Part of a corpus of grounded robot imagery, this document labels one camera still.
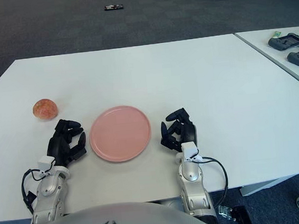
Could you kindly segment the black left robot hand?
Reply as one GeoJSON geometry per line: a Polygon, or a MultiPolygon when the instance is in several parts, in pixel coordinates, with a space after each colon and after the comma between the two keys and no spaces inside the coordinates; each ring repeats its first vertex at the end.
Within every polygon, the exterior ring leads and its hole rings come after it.
{"type": "Polygon", "coordinates": [[[54,157],[55,166],[68,167],[86,154],[86,137],[80,123],[59,120],[49,140],[47,155],[54,157]]]}

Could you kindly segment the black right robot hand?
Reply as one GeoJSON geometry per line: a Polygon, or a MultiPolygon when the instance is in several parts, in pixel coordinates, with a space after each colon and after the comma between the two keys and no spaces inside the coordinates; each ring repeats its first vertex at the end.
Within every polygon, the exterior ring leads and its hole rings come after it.
{"type": "Polygon", "coordinates": [[[169,114],[166,121],[172,122],[172,125],[167,128],[164,122],[161,123],[161,144],[177,152],[182,152],[181,145],[183,143],[193,142],[197,145],[196,126],[190,121],[189,117],[184,108],[169,114]]]}

